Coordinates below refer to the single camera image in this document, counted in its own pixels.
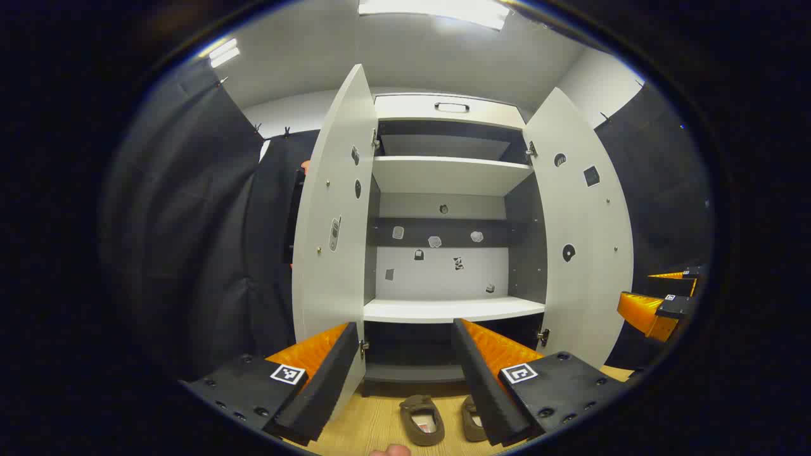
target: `cabinet handle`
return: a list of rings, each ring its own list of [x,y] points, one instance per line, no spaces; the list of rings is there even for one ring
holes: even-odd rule
[[[465,112],[466,113],[470,112],[470,106],[469,105],[463,105],[462,103],[440,103],[440,102],[436,102],[436,103],[434,103],[434,109],[435,110],[440,110],[440,105],[464,106],[465,107]]]

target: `cabinet door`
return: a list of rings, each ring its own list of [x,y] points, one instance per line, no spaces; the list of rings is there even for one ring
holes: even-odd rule
[[[600,368],[622,328],[620,292],[630,290],[633,278],[622,187],[603,144],[558,88],[527,123],[524,139],[537,152],[532,162],[547,234],[543,328],[549,339],[539,349],[545,355],[569,351]],[[598,183],[587,171],[592,167]],[[574,249],[568,261],[567,245]]]
[[[354,321],[363,339],[366,225],[377,115],[363,67],[355,65],[338,90],[315,142],[298,206],[293,253],[296,341]],[[366,368],[355,355],[340,413]]]

